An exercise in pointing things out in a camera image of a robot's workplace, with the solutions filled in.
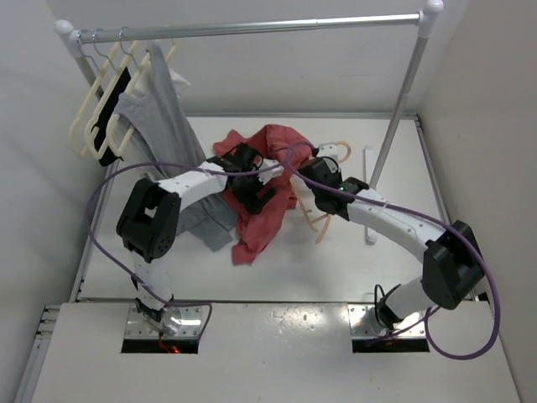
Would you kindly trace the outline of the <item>red t shirt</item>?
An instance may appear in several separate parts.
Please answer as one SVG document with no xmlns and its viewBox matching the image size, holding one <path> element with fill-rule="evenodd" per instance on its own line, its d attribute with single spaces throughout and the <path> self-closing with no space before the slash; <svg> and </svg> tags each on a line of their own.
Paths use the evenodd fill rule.
<svg viewBox="0 0 537 403">
<path fill-rule="evenodd" d="M 213 151 L 222 156 L 240 143 L 246 143 L 264 158 L 278 162 L 286 161 L 290 145 L 294 146 L 294 153 L 290 157 L 290 164 L 284 167 L 284 173 L 273 178 L 260 190 L 260 196 L 271 189 L 274 189 L 275 194 L 259 214 L 250 214 L 230 190 L 222 193 L 224 200 L 238 215 L 237 234 L 240 240 L 232 246 L 234 265 L 253 263 L 275 238 L 282 227 L 285 213 L 297 204 L 297 197 L 290 184 L 290 169 L 300 168 L 311 156 L 307 138 L 291 127 L 278 124 L 265 125 L 249 138 L 232 130 L 223 140 L 213 144 Z"/>
</svg>

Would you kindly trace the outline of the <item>beige plastic hanger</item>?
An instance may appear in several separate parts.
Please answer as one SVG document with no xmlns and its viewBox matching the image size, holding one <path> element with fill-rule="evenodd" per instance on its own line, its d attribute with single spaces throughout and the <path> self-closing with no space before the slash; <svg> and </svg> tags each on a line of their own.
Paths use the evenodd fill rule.
<svg viewBox="0 0 537 403">
<path fill-rule="evenodd" d="M 337 163 L 339 164 L 339 168 L 341 170 L 341 164 L 345 163 L 352 155 L 352 147 L 345 141 L 336 141 L 335 144 L 338 146 L 339 160 Z M 316 155 L 318 153 L 318 147 L 312 152 L 312 156 L 306 162 L 317 157 Z M 302 174 L 302 166 L 306 162 L 299 167 L 298 172 L 300 174 Z M 321 212 L 321 215 L 318 217 L 313 217 L 311 210 L 309 210 L 303 203 L 301 196 L 297 196 L 297 200 L 308 227 L 311 231 L 316 233 L 315 244 L 320 244 L 326 236 L 328 228 L 330 227 L 331 218 L 341 209 L 342 204 L 336 194 L 323 190 L 318 186 L 313 186 L 309 182 L 306 182 L 305 184 L 311 190 L 314 197 L 315 206 Z"/>
</svg>

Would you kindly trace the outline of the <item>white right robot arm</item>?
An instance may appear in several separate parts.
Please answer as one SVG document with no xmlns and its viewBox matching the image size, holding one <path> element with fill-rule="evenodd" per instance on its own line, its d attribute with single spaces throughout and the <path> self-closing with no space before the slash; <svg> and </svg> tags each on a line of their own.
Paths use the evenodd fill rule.
<svg viewBox="0 0 537 403">
<path fill-rule="evenodd" d="M 385 335 L 407 316 L 438 306 L 458 307 L 484 276 L 472 229 L 457 221 L 447 228 L 402 212 L 357 178 L 344 179 L 335 160 L 315 157 L 299 170 L 315 205 L 330 215 L 370 228 L 410 252 L 421 275 L 377 299 L 366 318 L 371 332 Z"/>
</svg>

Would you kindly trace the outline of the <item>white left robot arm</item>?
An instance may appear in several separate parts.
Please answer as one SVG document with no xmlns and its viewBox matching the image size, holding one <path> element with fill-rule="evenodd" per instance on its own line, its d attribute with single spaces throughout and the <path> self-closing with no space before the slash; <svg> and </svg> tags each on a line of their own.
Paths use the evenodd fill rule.
<svg viewBox="0 0 537 403">
<path fill-rule="evenodd" d="M 167 281 L 167 269 L 159 260 L 173 246 L 184 210 L 225 190 L 251 214 L 259 214 L 275 196 L 269 182 L 284 173 L 277 160 L 265 159 L 254 148 L 240 143 L 232 152 L 212 156 L 193 170 L 163 179 L 139 180 L 117 222 L 117 234 L 133 261 L 131 279 L 138 296 L 135 306 L 154 330 L 171 335 L 180 321 Z"/>
</svg>

